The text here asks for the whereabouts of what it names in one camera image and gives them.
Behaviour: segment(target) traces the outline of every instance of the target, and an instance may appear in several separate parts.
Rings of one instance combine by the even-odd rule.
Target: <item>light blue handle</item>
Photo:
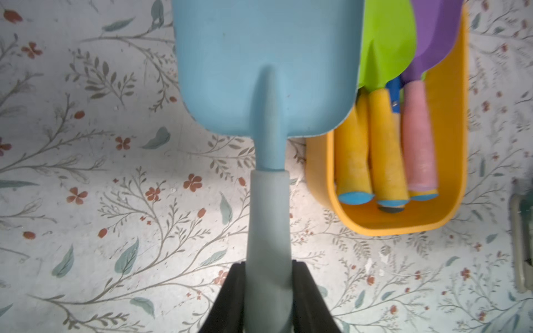
[[[244,324],[248,333],[288,333],[293,306],[287,130],[275,70],[266,66],[255,85],[252,128],[257,170],[252,171],[246,254]]]
[[[252,171],[244,305],[246,332],[290,332],[293,290],[287,171]]]

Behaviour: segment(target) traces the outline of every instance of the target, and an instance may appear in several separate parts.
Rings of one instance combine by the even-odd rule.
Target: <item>purple trowel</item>
[[[422,73],[443,60],[455,45],[463,0],[411,0],[416,19],[415,58],[401,74],[403,160],[409,194],[429,200],[437,193],[437,166]]]

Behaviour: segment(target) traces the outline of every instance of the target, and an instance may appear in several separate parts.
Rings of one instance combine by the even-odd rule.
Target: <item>yellow handle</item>
[[[368,171],[368,93],[361,92],[347,119],[335,130],[335,180],[340,202],[361,205],[372,200]]]
[[[409,201],[409,195],[388,90],[371,92],[369,106],[370,158],[376,199],[382,206],[400,207]]]

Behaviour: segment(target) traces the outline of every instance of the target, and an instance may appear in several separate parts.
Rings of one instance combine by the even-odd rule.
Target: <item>blue handle end cap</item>
[[[367,192],[348,192],[338,196],[338,200],[346,205],[362,205],[370,202],[374,195]]]
[[[439,196],[438,193],[423,194],[421,196],[411,197],[411,200],[414,200],[414,201],[428,201],[428,200],[434,199],[434,198],[436,198],[438,196]]]
[[[383,207],[400,207],[408,202],[409,200],[378,200],[377,204]]]

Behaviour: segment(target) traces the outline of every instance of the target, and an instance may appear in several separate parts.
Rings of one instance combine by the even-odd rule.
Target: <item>shovel handle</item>
[[[293,290],[285,170],[252,171],[244,306],[247,332],[289,333]]]
[[[374,197],[368,171],[368,92],[335,130],[335,182],[340,202],[362,205]]]
[[[413,200],[437,196],[437,166],[431,119],[423,81],[404,87],[402,145],[409,193]]]
[[[377,203],[384,207],[399,207],[409,201],[407,182],[397,129],[387,89],[369,95],[370,158],[372,182]]]

